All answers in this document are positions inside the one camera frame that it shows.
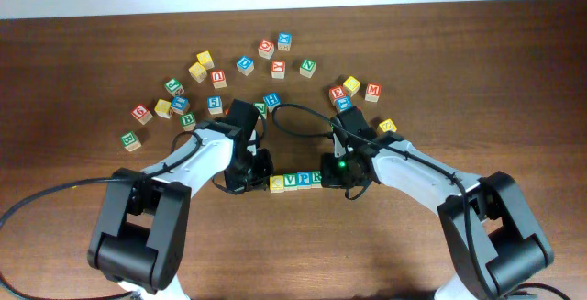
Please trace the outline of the yellow C block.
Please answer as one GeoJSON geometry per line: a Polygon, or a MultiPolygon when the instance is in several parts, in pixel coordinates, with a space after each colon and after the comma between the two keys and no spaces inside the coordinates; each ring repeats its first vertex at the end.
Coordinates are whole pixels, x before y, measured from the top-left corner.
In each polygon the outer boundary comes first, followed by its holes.
{"type": "Polygon", "coordinates": [[[272,193],[283,193],[285,191],[284,176],[272,175],[269,180],[269,186],[272,193]]]}

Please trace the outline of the green R block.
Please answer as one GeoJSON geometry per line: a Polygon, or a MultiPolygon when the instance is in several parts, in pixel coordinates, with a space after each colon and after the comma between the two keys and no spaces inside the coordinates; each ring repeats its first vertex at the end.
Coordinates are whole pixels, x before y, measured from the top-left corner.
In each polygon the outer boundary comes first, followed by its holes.
{"type": "Polygon", "coordinates": [[[311,187],[321,188],[322,187],[322,176],[320,171],[311,172],[311,187]]]}

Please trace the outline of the green V block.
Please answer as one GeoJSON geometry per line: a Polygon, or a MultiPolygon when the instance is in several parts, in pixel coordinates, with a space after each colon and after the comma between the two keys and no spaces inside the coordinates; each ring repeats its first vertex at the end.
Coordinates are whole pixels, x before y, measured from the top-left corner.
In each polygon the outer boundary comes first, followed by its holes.
{"type": "Polygon", "coordinates": [[[298,189],[296,173],[286,173],[283,176],[283,180],[285,191],[295,191],[298,189]]]}

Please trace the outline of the blue P block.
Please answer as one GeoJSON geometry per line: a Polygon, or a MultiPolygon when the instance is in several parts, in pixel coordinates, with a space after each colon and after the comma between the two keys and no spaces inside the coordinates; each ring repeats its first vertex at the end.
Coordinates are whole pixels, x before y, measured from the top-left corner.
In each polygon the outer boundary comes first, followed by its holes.
{"type": "Polygon", "coordinates": [[[310,172],[298,172],[296,174],[296,185],[298,190],[311,189],[312,188],[312,173],[310,172]]]}

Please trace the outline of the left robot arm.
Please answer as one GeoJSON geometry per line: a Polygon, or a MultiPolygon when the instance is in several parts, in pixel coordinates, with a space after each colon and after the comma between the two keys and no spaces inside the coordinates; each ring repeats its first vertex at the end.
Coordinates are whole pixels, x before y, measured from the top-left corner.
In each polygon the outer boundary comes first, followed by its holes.
{"type": "Polygon", "coordinates": [[[87,260],[124,289],[125,299],[184,299],[177,272],[192,197],[215,175],[222,191],[266,187],[273,172],[260,147],[257,107],[234,101],[225,117],[201,122],[167,158],[140,172],[121,168],[106,187],[87,260]]]}

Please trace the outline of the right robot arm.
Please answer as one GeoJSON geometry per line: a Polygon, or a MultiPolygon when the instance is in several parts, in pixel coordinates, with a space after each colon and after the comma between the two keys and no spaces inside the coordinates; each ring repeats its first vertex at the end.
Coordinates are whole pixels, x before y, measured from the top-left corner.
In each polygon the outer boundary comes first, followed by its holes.
{"type": "Polygon", "coordinates": [[[515,179],[462,172],[394,132],[376,133],[351,107],[329,120],[334,150],[321,158],[322,184],[349,191],[397,189],[439,217],[455,275],[436,299],[503,299],[554,261],[554,251],[515,179]]]}

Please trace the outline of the yellow S block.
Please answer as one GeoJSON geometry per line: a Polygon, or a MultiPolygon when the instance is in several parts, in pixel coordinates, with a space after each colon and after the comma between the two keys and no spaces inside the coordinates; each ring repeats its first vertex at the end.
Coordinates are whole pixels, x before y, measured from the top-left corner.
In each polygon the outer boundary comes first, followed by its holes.
{"type": "Polygon", "coordinates": [[[394,124],[394,122],[390,118],[387,118],[387,119],[383,120],[382,122],[380,122],[377,127],[378,134],[383,134],[386,132],[394,133],[396,131],[397,131],[397,126],[394,124]]]}

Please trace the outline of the green N block lower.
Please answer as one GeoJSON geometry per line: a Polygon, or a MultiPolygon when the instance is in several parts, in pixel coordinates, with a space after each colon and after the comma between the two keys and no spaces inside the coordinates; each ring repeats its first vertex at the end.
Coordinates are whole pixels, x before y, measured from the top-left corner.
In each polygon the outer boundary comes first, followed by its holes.
{"type": "Polygon", "coordinates": [[[259,119],[266,119],[268,114],[266,104],[261,102],[255,102],[253,105],[258,109],[260,113],[259,119]]]}

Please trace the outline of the green n block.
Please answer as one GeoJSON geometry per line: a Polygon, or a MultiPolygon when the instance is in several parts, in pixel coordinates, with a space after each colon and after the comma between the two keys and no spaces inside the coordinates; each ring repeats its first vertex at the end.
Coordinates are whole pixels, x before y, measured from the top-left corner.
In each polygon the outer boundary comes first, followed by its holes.
{"type": "Polygon", "coordinates": [[[300,74],[306,78],[311,78],[316,71],[316,63],[310,59],[303,59],[300,65],[300,74]]]}
{"type": "Polygon", "coordinates": [[[260,113],[259,119],[266,119],[268,114],[266,104],[261,102],[255,102],[253,105],[258,109],[260,113]]]}

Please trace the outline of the blue block right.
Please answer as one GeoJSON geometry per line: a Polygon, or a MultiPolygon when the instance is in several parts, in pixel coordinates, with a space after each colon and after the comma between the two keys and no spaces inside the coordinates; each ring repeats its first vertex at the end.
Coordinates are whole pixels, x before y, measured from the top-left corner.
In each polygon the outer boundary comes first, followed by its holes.
{"type": "Polygon", "coordinates": [[[353,107],[352,101],[348,96],[343,96],[335,100],[334,106],[338,113],[346,111],[353,107]]]}

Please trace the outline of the blue H block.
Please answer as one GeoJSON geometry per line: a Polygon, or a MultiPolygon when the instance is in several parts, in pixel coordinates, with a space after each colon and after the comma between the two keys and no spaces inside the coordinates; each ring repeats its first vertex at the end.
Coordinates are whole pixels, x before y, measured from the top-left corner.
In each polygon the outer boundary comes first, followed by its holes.
{"type": "Polygon", "coordinates": [[[271,113],[273,109],[282,103],[281,98],[276,93],[270,93],[263,97],[267,110],[271,113]]]}

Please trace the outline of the blue 5 block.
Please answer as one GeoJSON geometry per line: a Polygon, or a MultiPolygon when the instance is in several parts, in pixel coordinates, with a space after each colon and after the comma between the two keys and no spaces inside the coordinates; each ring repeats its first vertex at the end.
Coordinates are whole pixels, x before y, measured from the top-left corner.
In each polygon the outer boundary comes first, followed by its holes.
{"type": "Polygon", "coordinates": [[[223,103],[219,95],[207,97],[206,106],[211,115],[218,115],[223,113],[223,103]]]}

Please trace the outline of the green B block inner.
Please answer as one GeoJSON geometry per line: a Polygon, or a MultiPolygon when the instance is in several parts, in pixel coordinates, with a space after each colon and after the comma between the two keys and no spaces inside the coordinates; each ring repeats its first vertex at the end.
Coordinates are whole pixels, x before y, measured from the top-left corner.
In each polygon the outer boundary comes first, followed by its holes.
{"type": "Polygon", "coordinates": [[[184,131],[192,131],[194,130],[197,122],[195,120],[194,114],[192,112],[185,113],[180,116],[180,122],[183,127],[184,131]]]}

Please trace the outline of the green b block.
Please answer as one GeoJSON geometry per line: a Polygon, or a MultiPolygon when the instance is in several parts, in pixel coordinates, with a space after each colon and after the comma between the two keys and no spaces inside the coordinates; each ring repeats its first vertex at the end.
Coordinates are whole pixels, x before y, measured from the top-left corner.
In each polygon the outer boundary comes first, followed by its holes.
{"type": "Polygon", "coordinates": [[[120,137],[122,146],[127,151],[134,151],[141,147],[141,142],[133,131],[123,134],[120,137]]]}
{"type": "Polygon", "coordinates": [[[180,116],[180,122],[183,127],[184,131],[192,131],[194,130],[197,122],[195,120],[194,114],[192,112],[185,113],[180,116]]]}

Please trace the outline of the red E block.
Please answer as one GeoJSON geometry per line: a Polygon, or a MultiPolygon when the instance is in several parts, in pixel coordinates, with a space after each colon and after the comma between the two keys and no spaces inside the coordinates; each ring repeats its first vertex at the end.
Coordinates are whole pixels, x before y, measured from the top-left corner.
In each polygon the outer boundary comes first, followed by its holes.
{"type": "Polygon", "coordinates": [[[328,97],[330,99],[331,104],[334,106],[338,99],[346,97],[346,93],[342,86],[333,86],[328,89],[328,97]]]}

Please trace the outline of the red M block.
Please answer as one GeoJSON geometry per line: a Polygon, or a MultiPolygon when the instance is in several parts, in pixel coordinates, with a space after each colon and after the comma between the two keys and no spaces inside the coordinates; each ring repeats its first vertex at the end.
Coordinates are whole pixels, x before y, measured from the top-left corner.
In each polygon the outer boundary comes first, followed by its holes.
{"type": "Polygon", "coordinates": [[[382,94],[382,86],[377,83],[368,83],[366,86],[365,100],[377,103],[382,94]]]}

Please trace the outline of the yellow block right upper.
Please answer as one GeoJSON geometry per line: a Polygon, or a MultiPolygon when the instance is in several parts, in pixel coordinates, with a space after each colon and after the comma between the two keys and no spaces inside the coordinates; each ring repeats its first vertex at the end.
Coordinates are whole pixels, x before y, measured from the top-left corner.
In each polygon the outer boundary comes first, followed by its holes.
{"type": "Polygon", "coordinates": [[[354,96],[360,89],[361,83],[353,76],[349,76],[342,84],[343,90],[347,96],[354,96]]]}

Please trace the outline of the blue block left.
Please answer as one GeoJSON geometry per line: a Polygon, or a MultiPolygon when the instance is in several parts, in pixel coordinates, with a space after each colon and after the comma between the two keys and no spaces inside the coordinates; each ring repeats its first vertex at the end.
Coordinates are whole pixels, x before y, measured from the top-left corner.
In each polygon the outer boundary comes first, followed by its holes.
{"type": "Polygon", "coordinates": [[[179,115],[184,115],[189,108],[190,103],[185,97],[175,96],[171,102],[171,109],[179,115]]]}

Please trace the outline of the red U block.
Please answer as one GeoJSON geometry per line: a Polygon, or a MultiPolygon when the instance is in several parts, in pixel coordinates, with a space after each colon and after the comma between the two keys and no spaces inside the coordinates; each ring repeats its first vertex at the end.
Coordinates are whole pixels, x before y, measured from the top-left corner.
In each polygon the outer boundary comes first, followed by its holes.
{"type": "Polygon", "coordinates": [[[227,87],[227,77],[222,70],[213,71],[210,73],[211,82],[215,89],[227,87]]]}

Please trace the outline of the blue D block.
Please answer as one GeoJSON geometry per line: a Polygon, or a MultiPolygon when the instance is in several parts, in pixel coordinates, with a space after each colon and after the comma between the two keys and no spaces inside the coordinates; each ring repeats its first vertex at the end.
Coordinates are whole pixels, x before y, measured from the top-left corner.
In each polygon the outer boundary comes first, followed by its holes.
{"type": "Polygon", "coordinates": [[[242,56],[237,61],[237,69],[239,72],[244,74],[245,76],[249,76],[252,71],[254,70],[254,61],[251,57],[242,56]]]}

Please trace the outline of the red Y block upper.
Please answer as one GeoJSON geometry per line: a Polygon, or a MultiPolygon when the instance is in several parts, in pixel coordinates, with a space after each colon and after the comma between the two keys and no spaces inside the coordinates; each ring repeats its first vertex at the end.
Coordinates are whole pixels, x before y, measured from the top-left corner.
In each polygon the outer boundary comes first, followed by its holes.
{"type": "Polygon", "coordinates": [[[273,79],[285,78],[286,63],[284,61],[271,62],[271,77],[273,79]]]}

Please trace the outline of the yellow block beside U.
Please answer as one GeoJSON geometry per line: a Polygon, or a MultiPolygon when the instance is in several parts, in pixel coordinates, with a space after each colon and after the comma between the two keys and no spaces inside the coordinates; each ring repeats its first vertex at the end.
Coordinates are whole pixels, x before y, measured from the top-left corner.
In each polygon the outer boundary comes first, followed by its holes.
{"type": "Polygon", "coordinates": [[[207,70],[200,62],[196,62],[195,64],[190,66],[188,68],[188,72],[191,75],[191,77],[198,83],[203,82],[207,77],[207,70]]]}

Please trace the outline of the green N block upper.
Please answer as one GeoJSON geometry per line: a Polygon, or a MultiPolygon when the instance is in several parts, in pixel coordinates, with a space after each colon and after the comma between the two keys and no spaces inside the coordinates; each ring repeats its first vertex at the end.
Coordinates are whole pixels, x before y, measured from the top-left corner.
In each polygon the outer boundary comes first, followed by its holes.
{"type": "Polygon", "coordinates": [[[306,78],[311,78],[316,71],[316,63],[310,59],[303,59],[300,65],[300,74],[306,78]]]}

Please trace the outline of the green J block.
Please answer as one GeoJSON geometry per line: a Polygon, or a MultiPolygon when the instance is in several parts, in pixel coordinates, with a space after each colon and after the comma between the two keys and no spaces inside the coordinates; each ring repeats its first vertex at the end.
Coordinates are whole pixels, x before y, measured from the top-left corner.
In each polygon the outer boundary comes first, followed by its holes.
{"type": "Polygon", "coordinates": [[[164,84],[166,91],[173,97],[184,94],[183,85],[175,78],[171,78],[164,84]]]}

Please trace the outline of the yellow block upper left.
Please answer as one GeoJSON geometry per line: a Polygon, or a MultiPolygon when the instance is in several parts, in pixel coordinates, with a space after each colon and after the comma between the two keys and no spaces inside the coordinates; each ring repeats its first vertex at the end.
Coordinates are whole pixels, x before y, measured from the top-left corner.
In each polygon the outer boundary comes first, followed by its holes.
{"type": "Polygon", "coordinates": [[[196,59],[198,62],[206,69],[212,69],[215,67],[213,58],[209,50],[202,51],[196,54],[196,59]]]}

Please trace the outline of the red G block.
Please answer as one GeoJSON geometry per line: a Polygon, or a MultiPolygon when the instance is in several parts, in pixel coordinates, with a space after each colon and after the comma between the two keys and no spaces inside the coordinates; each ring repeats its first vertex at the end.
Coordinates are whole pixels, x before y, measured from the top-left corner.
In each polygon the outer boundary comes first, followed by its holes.
{"type": "Polygon", "coordinates": [[[260,42],[260,45],[258,47],[258,53],[262,58],[270,60],[274,51],[275,46],[273,42],[268,41],[266,39],[260,42]]]}

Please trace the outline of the green B block outer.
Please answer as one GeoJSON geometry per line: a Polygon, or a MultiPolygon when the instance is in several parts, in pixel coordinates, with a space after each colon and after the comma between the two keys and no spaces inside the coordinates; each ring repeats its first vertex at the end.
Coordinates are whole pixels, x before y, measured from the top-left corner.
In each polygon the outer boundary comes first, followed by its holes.
{"type": "Polygon", "coordinates": [[[120,137],[122,146],[127,151],[134,151],[141,147],[141,142],[133,131],[123,134],[120,137]]]}

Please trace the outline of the red 6 block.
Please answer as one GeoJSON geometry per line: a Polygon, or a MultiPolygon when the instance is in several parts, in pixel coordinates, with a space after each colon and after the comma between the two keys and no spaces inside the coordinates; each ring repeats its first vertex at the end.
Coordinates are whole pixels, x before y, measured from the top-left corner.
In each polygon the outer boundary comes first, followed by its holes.
{"type": "Polygon", "coordinates": [[[135,106],[131,111],[131,115],[141,125],[146,125],[152,119],[151,112],[143,104],[138,104],[135,106]]]}

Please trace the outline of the blue X block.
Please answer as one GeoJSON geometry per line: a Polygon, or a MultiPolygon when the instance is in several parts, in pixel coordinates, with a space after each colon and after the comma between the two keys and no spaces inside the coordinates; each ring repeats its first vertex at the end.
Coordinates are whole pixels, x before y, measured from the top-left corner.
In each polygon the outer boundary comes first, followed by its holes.
{"type": "Polygon", "coordinates": [[[278,50],[290,51],[292,47],[293,36],[288,32],[280,32],[277,38],[278,50]]]}

